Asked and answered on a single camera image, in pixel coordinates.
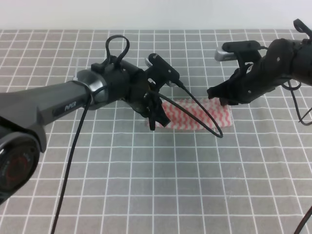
silver metal part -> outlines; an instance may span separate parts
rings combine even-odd
[[[167,81],[166,84],[171,88],[176,86],[176,84],[172,83],[171,81]]]
[[[222,62],[222,61],[233,61],[237,60],[234,53],[226,52],[222,49],[222,46],[219,46],[214,53],[215,60]]]
[[[253,64],[247,69],[246,74],[248,74],[249,72],[251,72],[252,68],[253,68]]]
[[[83,84],[90,90],[92,94],[90,110],[93,110],[98,105],[103,105],[103,103],[105,103],[108,100],[108,92],[106,90],[102,90],[95,96],[93,95],[93,93],[96,90],[106,86],[106,81],[100,74],[95,73],[91,71],[90,69],[88,69],[88,71],[89,71],[89,74],[87,76],[86,75],[80,76],[78,72],[77,77],[74,77],[73,81]]]
[[[2,150],[7,144],[21,137],[27,137],[27,138],[32,139],[35,142],[38,150],[41,150],[41,152],[45,151],[45,148],[43,149],[40,147],[38,140],[33,135],[27,134],[27,133],[21,133],[21,132],[13,132],[0,138],[0,150],[1,150],[0,154],[3,152]]]
[[[151,67],[152,66],[152,63],[148,60],[148,58],[145,58],[145,65],[147,67]]]

red and white striped cloth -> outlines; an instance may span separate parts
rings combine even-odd
[[[206,113],[194,102],[192,99],[182,99],[175,101],[177,104],[188,110],[190,113],[195,115],[201,121],[203,121],[209,128],[215,128],[212,120],[206,115]],[[230,107],[221,106],[218,98],[209,100],[208,98],[202,98],[199,102],[205,107],[205,109],[212,115],[220,127],[227,127],[233,124],[231,118]],[[200,130],[204,129],[199,123],[179,110],[167,101],[162,102],[162,107],[171,120],[171,122],[165,127],[170,129],[179,130]],[[156,122],[156,127],[163,126]]]

wire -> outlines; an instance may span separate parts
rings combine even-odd
[[[299,33],[306,33],[310,39],[312,38],[312,30],[308,28],[300,19],[294,20],[293,25]]]
[[[312,111],[312,108],[310,108],[310,109],[304,114],[304,116],[301,117],[301,114],[300,114],[299,108],[298,108],[297,99],[296,99],[296,96],[294,95],[294,92],[293,92],[294,90],[296,90],[297,87],[294,87],[294,88],[293,88],[290,81],[287,81],[287,83],[288,83],[288,89],[287,89],[287,90],[289,90],[289,91],[291,92],[292,99],[293,99],[293,103],[294,103],[294,107],[295,107],[295,109],[296,109],[296,113],[297,113],[299,122],[302,123],[304,126],[309,126],[309,125],[311,125],[311,124],[312,124],[312,121],[306,123],[306,122],[303,121],[303,119],[304,119],[305,116],[308,115],[308,113],[310,113],[310,112]]]
[[[219,131],[219,135],[217,135],[216,132],[211,132],[211,133],[214,134],[216,137],[222,138],[223,137],[223,133],[222,133],[219,125],[217,124],[216,120],[211,116],[211,114],[209,114],[209,112],[205,109],[205,107],[202,106],[202,104],[191,94],[190,91],[187,90],[187,88],[184,85],[181,87],[181,89],[183,89],[197,103],[197,105],[200,106],[200,108],[206,113],[206,115],[209,116],[209,118],[212,120],[212,122],[214,123],[215,127]]]
[[[268,47],[266,47],[266,46],[260,46],[260,50],[268,50]]]
[[[285,84],[282,84],[282,87],[283,87],[284,89],[288,90],[288,91],[290,91],[290,90],[295,91],[295,90],[300,89],[300,87],[301,87],[301,82],[299,82],[299,84],[298,84],[296,87],[289,87],[289,86],[286,86]]]
[[[99,88],[99,89],[97,89],[97,90],[95,90],[95,91],[93,92],[93,96],[95,96],[96,94],[98,94],[99,92],[101,92],[101,91],[103,91],[103,90],[105,90],[105,89],[107,89],[107,85],[106,85],[106,86],[103,86],[103,87],[101,87],[101,88]]]
[[[65,194],[66,184],[67,184],[67,180],[68,180],[69,170],[70,170],[70,166],[71,166],[71,163],[72,163],[75,147],[76,147],[76,144],[77,144],[77,141],[78,141],[78,137],[79,137],[82,125],[83,125],[84,118],[87,115],[87,112],[88,112],[88,109],[90,107],[90,104],[91,104],[91,95],[89,95],[89,97],[88,97],[87,104],[86,104],[86,106],[84,108],[84,111],[82,113],[82,116],[81,116],[81,119],[80,119],[80,122],[79,122],[79,125],[78,125],[78,128],[77,128],[77,131],[76,131],[76,135],[75,135],[75,138],[74,138],[74,141],[73,141],[73,144],[72,144],[72,148],[70,150],[70,154],[69,154],[68,162],[67,162],[67,167],[66,167],[66,172],[65,172],[65,176],[64,176],[64,182],[63,182],[62,190],[61,190],[61,193],[60,193],[60,197],[59,197],[59,201],[58,201],[58,208],[57,208],[57,211],[55,213],[51,234],[55,233],[55,229],[56,229],[57,222],[58,222],[58,219],[59,219],[60,209],[62,207],[62,202],[63,202],[63,198],[64,198],[64,194]]]
[[[147,90],[147,92],[149,94],[155,95],[155,96],[159,96],[162,99],[166,100],[167,102],[171,103],[173,106],[175,106],[176,108],[180,109],[181,111],[183,111],[185,114],[187,114],[189,117],[191,117],[192,119],[194,119],[196,122],[198,122],[201,126],[203,126],[207,131],[209,131],[210,133],[212,133],[213,135],[215,135],[218,138],[223,138],[223,133],[219,127],[219,125],[217,124],[217,122],[214,120],[214,118],[208,113],[208,111],[197,101],[197,99],[190,93],[188,92],[188,94],[191,96],[191,98],[193,98],[193,100],[200,106],[201,109],[203,109],[203,111],[209,116],[209,118],[213,121],[213,123],[215,124],[216,128],[219,131],[219,134],[216,133],[214,130],[212,130],[211,128],[209,128],[205,123],[203,123],[199,118],[197,118],[196,116],[194,116],[192,113],[190,113],[189,111],[185,110],[182,106],[180,106],[179,104],[177,104],[176,102],[172,101],[171,99],[169,99],[168,97],[164,96],[163,94],[151,91],[151,90]]]
[[[309,218],[311,217],[311,215],[312,215],[312,206],[310,207],[310,209],[308,210],[306,215],[302,218],[301,222],[299,223],[298,227],[296,228],[296,231],[294,231],[293,234],[299,234],[301,232],[301,230],[303,229],[304,225],[306,225],[306,223],[309,220]]]
[[[126,48],[122,51],[122,53],[117,57],[117,60],[115,61],[115,65],[119,66],[121,60],[123,59],[123,57],[125,57],[125,55],[128,53],[129,51],[129,48],[130,48],[130,42],[129,40],[123,36],[123,35],[114,35],[114,36],[111,36],[109,37],[107,40],[106,40],[106,43],[105,43],[105,49],[106,49],[106,57],[108,59],[108,64],[110,64],[112,61],[111,61],[111,52],[109,51],[109,43],[111,42],[111,40],[113,39],[116,39],[116,38],[124,38],[127,42],[126,44]]]

grid mat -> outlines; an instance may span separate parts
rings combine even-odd
[[[112,34],[131,42],[126,60],[146,69],[156,52],[196,97],[233,73],[216,62],[223,42],[302,39],[293,30],[4,30],[0,92],[71,80],[105,57]],[[110,44],[121,53],[122,41]],[[174,87],[161,93],[185,98]],[[295,91],[300,111],[312,89]],[[48,149],[30,181],[0,206],[1,234],[48,234],[82,109],[47,126]],[[122,102],[89,111],[75,151],[58,234],[290,234],[312,205],[312,128],[298,124],[289,91],[232,107],[224,138],[157,129]],[[312,234],[312,221],[302,233]]]

black bracket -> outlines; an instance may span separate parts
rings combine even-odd
[[[244,67],[246,62],[256,63],[261,59],[259,50],[262,47],[255,40],[226,42],[222,49],[235,54],[239,67]]]
[[[148,56],[150,67],[145,71],[146,76],[155,82],[155,90],[159,91],[164,84],[179,83],[180,74],[172,66],[170,66],[158,54],[150,54]]]
[[[307,34],[310,38],[309,41],[312,40],[312,30],[310,28],[308,28],[308,26],[306,26],[300,19],[294,20],[293,25],[299,33]]]
[[[163,127],[166,127],[170,123],[170,119],[166,116],[164,109],[162,108],[162,101],[159,97],[149,95],[148,108],[149,116],[148,121],[150,125],[150,130],[154,131],[156,127],[156,122],[160,123]]]

